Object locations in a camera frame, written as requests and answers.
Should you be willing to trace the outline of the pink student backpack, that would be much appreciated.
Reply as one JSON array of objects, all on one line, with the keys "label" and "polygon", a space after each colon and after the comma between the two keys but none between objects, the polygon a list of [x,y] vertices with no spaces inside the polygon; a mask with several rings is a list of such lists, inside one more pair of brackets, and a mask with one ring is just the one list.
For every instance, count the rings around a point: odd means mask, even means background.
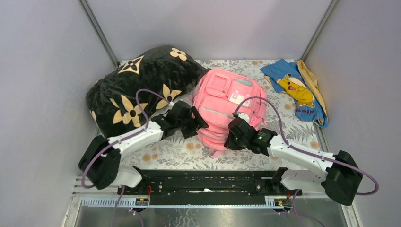
[{"label": "pink student backpack", "polygon": [[209,148],[212,158],[227,150],[228,124],[239,108],[239,117],[255,129],[264,123],[267,111],[265,91],[253,79],[221,69],[209,70],[196,85],[191,100],[207,128],[197,131],[197,138]]}]

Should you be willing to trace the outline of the black pillow with beige flowers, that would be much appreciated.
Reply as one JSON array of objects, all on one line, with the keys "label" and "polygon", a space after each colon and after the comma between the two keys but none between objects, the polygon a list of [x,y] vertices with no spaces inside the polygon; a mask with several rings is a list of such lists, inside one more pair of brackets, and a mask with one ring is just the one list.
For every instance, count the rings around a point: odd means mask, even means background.
[{"label": "black pillow with beige flowers", "polygon": [[209,69],[171,45],[147,50],[98,80],[86,103],[104,137],[145,125],[145,116],[190,93]]}]

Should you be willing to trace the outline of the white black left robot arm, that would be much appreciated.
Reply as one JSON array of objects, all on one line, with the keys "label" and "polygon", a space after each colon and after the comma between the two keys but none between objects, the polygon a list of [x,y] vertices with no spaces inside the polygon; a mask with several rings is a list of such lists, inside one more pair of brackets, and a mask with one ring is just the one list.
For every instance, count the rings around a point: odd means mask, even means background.
[{"label": "white black left robot arm", "polygon": [[194,106],[184,101],[173,104],[166,114],[151,118],[145,126],[116,137],[99,135],[92,139],[78,163],[79,169],[98,190],[110,185],[127,186],[133,193],[142,194],[147,182],[134,167],[121,164],[126,156],[143,147],[159,142],[180,130],[185,138],[197,135],[199,129],[209,125]]}]

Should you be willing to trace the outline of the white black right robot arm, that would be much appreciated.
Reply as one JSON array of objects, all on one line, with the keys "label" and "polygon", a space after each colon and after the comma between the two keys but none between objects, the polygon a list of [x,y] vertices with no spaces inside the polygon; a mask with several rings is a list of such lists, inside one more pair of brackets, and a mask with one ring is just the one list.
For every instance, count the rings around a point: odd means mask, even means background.
[{"label": "white black right robot arm", "polygon": [[255,154],[277,157],[305,168],[280,167],[271,178],[274,193],[283,195],[296,190],[325,193],[333,201],[350,206],[362,181],[362,174],[352,156],[320,152],[303,146],[292,148],[283,137],[268,129],[256,130],[244,119],[235,118],[229,125],[226,146],[232,150],[247,149]]}]

